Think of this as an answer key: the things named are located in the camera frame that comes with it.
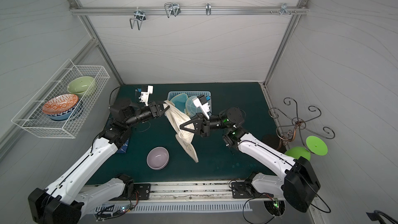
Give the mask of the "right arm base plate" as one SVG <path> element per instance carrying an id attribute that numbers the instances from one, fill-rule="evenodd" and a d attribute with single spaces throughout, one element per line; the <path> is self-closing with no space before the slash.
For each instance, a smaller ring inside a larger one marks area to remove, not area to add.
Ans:
<path id="1" fill-rule="evenodd" d="M 246 182 L 232 180 L 229 182 L 229 188 L 232 191 L 233 199 L 250 199 L 259 195 L 253 186 Z"/>

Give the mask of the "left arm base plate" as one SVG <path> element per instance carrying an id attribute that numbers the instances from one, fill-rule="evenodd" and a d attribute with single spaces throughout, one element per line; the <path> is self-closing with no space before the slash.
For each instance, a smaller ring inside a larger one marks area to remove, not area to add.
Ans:
<path id="1" fill-rule="evenodd" d="M 149 200 L 150 192 L 151 184 L 149 183 L 133 184 L 130 198 L 135 201 L 146 201 Z"/>

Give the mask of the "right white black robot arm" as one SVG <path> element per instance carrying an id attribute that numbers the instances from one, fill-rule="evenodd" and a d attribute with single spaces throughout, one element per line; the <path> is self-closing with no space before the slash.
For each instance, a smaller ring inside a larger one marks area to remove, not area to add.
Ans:
<path id="1" fill-rule="evenodd" d="M 179 125 L 184 131 L 201 137 L 211 130 L 228 129 L 223 140 L 265 165 L 282 180 L 280 189 L 285 200 L 296 210 L 306 212 L 320 189 L 320 182 L 310 163 L 304 157 L 294 159 L 260 142 L 242 127 L 245 119 L 241 110 L 231 107 L 219 115 L 197 113 L 191 120 Z"/>

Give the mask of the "cream mesh laundry bag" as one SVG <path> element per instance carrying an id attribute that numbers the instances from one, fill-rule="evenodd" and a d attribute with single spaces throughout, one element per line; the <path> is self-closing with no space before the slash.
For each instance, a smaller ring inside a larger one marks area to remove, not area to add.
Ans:
<path id="1" fill-rule="evenodd" d="M 194 160 L 195 163 L 199 162 L 197 153 L 193 147 L 192 140 L 194 138 L 194 134 L 182 130 L 180 126 L 186 122 L 188 122 L 190 117 L 185 113 L 181 112 L 179 109 L 175 107 L 175 105 L 171 101 L 165 101 L 163 104 L 164 107 L 169 107 L 165 111 L 165 116 L 169 120 L 170 124 L 172 125 L 173 129 L 176 132 L 175 138 L 178 143 L 181 145 L 183 150 Z"/>

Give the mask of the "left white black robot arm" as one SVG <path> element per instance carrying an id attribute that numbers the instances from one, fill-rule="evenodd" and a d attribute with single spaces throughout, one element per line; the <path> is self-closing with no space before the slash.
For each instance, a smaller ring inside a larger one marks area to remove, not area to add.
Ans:
<path id="1" fill-rule="evenodd" d="M 93 190 L 81 189 L 92 175 L 130 138 L 131 127 L 161 117 L 169 109 L 164 101 L 153 101 L 140 107 L 130 99 L 119 99 L 109 108 L 110 125 L 101 131 L 80 159 L 45 189 L 36 188 L 28 203 L 33 221 L 37 224 L 76 224 L 88 212 L 108 200 L 130 196 L 132 178 L 114 177 Z"/>

